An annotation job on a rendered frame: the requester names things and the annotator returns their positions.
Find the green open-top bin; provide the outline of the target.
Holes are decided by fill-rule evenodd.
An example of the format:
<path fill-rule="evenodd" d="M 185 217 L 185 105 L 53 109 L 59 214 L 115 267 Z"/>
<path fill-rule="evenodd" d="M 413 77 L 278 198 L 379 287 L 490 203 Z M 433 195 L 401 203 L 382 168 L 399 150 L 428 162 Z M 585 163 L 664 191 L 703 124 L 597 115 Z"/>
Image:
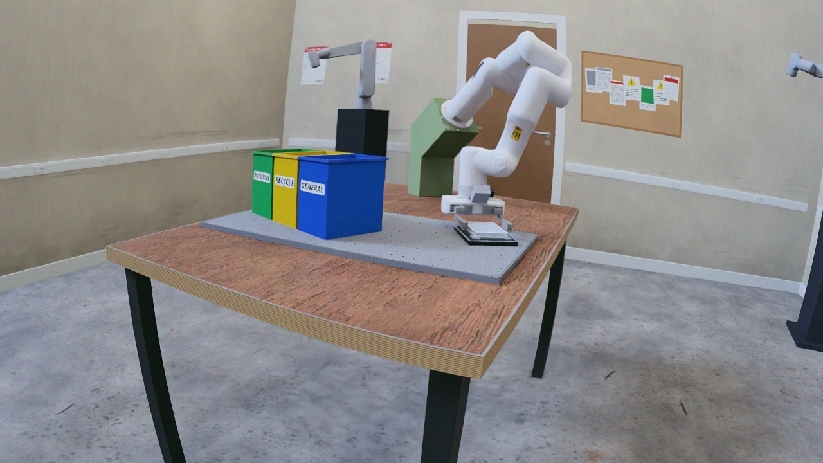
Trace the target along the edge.
<path fill-rule="evenodd" d="M 312 149 L 251 150 L 253 154 L 252 213 L 273 220 L 275 153 L 310 152 Z"/>

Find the yellow open-top bin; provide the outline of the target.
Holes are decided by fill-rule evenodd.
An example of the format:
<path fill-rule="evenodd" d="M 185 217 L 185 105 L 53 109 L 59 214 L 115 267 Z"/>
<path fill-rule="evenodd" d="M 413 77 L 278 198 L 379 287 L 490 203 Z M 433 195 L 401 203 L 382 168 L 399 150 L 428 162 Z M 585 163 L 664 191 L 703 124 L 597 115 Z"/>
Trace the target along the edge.
<path fill-rule="evenodd" d="M 273 222 L 298 229 L 299 171 L 297 156 L 350 154 L 332 150 L 275 153 L 273 177 Z M 293 156 L 292 156 L 293 155 Z"/>

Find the blue bin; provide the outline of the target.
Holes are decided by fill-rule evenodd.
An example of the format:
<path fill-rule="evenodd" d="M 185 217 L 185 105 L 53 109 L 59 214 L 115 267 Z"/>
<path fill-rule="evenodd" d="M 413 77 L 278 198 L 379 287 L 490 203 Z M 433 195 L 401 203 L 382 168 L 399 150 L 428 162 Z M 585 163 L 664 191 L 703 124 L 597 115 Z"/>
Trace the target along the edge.
<path fill-rule="evenodd" d="M 297 156 L 298 230 L 324 240 L 381 232 L 383 156 Z"/>

